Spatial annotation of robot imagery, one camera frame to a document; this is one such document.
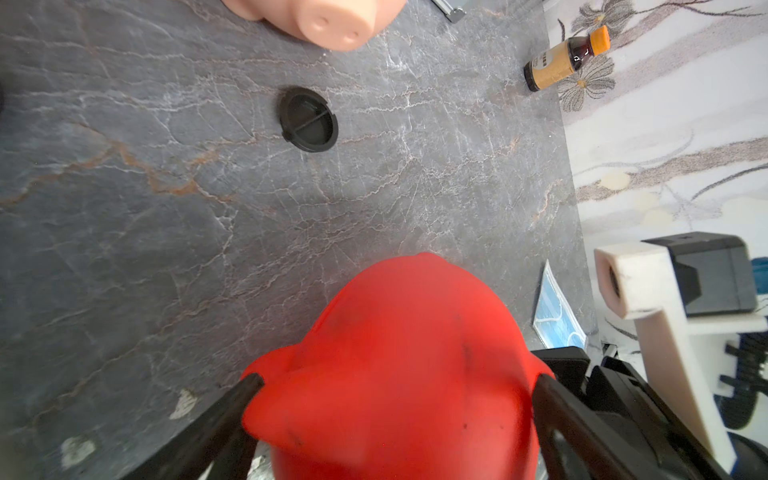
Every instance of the black round lid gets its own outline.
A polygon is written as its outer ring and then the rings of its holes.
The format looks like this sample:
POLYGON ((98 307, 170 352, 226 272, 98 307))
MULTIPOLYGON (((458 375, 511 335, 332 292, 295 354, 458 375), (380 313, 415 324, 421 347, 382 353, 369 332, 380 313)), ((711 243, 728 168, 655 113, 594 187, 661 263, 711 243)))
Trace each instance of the black round lid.
POLYGON ((309 152, 330 149, 339 137, 339 122, 328 109, 328 102, 314 91, 296 87, 280 102, 283 137, 309 152))

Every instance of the red silicone object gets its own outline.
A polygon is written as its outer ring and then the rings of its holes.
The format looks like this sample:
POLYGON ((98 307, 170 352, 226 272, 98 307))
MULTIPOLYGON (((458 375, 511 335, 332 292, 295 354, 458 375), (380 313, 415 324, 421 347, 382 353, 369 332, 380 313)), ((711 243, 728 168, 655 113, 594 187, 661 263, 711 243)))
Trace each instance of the red silicone object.
POLYGON ((551 371, 491 289, 436 255, 363 271, 252 372, 266 385, 243 427, 278 480, 534 478, 531 393, 551 371))

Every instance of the pig nose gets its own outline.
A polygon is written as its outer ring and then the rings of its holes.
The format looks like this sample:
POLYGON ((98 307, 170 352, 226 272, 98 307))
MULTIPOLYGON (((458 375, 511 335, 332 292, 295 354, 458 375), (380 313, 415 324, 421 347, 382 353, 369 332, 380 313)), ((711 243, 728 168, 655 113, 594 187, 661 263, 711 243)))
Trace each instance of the pig nose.
POLYGON ((296 10, 296 21, 311 42, 348 51, 373 36, 376 7, 376 0, 303 0, 296 10))

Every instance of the flower pattern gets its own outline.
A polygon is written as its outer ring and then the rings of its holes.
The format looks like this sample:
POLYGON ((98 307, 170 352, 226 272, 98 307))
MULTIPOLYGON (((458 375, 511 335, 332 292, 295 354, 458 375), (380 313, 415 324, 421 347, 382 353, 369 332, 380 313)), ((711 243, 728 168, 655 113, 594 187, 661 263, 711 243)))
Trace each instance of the flower pattern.
POLYGON ((579 111, 584 106, 584 94, 589 98, 602 98, 613 90, 616 81, 614 61, 606 55, 598 55, 585 62, 581 70, 558 82, 558 97, 563 111, 579 111))
POLYGON ((632 0, 603 0, 598 10, 585 3, 578 12, 579 15, 571 23, 572 31, 586 30, 589 33, 605 25, 611 38, 616 38, 624 30, 635 13, 632 0))

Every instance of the small brown bottle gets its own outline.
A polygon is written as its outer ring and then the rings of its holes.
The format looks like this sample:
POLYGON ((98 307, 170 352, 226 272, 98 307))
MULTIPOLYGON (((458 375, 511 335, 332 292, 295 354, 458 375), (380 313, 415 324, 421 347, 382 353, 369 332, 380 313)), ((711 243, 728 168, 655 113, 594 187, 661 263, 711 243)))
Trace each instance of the small brown bottle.
POLYGON ((525 64, 523 74, 531 91, 539 91, 573 75, 585 61, 611 47, 608 28, 603 25, 588 37, 571 37, 536 55, 525 64))

